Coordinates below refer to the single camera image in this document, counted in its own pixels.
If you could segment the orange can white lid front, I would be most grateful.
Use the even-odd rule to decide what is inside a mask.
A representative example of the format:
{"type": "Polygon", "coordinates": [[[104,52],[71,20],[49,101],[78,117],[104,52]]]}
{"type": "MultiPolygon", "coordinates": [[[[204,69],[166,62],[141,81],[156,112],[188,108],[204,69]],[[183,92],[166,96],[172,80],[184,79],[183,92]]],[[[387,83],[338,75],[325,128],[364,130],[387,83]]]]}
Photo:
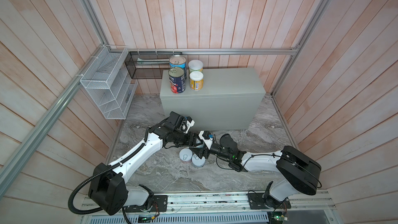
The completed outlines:
{"type": "Polygon", "coordinates": [[[193,71],[190,73],[190,88],[194,91],[199,91],[203,88],[204,75],[200,71],[193,71]]]}

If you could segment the orange can white lid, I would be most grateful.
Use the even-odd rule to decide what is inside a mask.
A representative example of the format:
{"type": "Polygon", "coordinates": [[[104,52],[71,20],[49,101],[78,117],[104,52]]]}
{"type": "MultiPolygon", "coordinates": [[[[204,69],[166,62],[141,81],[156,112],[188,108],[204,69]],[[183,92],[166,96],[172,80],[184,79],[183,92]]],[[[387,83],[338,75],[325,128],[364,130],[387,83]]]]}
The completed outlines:
{"type": "Polygon", "coordinates": [[[199,91],[203,88],[204,75],[200,71],[193,71],[190,73],[190,88],[194,91],[199,91]]]}
{"type": "Polygon", "coordinates": [[[188,63],[189,73],[192,72],[201,72],[203,70],[203,62],[200,60],[191,60],[188,63]]]}

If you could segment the dark tomato can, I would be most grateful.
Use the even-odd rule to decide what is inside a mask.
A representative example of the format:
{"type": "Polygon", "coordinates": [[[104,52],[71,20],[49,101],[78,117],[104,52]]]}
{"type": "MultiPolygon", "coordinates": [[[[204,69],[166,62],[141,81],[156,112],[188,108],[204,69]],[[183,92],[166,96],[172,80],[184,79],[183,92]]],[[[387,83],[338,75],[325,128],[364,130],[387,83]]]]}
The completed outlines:
{"type": "Polygon", "coordinates": [[[181,67],[171,67],[169,69],[169,80],[171,84],[171,91],[179,94],[183,93],[186,89],[185,72],[181,67]]]}

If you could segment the blue soup can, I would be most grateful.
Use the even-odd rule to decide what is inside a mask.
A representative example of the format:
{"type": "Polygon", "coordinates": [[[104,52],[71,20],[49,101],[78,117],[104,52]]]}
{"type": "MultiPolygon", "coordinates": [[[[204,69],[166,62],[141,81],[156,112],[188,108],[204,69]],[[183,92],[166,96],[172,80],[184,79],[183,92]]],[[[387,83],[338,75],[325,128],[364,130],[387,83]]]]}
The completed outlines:
{"type": "Polygon", "coordinates": [[[187,78],[187,59],[181,55],[171,56],[169,59],[170,67],[180,67],[184,70],[184,77],[187,78]]]}

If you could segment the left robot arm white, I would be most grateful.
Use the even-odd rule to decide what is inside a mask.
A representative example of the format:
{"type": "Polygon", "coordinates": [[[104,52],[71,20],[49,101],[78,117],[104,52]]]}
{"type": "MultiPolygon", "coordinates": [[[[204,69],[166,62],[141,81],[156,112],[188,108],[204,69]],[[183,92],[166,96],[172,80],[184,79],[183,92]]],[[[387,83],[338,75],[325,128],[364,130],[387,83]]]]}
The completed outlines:
{"type": "Polygon", "coordinates": [[[142,141],[131,150],[110,164],[100,163],[94,169],[89,181],[89,198],[109,215],[125,206],[148,204],[148,188],[142,185],[128,188],[126,183],[142,164],[167,144],[171,143],[172,148],[195,147],[196,136],[190,131],[194,124],[191,117],[171,112],[166,119],[148,127],[142,141]]]}

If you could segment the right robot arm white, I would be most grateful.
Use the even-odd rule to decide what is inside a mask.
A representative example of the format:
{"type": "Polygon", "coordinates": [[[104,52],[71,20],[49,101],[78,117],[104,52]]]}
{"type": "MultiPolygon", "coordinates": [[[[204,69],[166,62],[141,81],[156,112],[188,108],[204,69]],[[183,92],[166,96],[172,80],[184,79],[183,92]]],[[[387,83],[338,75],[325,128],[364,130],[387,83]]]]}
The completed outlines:
{"type": "Polygon", "coordinates": [[[269,182],[261,198],[269,208],[278,208],[292,195],[302,193],[314,196],[322,187],[321,165],[292,146],[280,151],[252,153],[238,149],[237,143],[229,134],[224,134],[219,142],[207,131],[198,135],[199,141],[190,150],[200,159],[214,155],[228,163],[227,170],[235,172],[269,171],[283,176],[278,182],[269,182]]]}

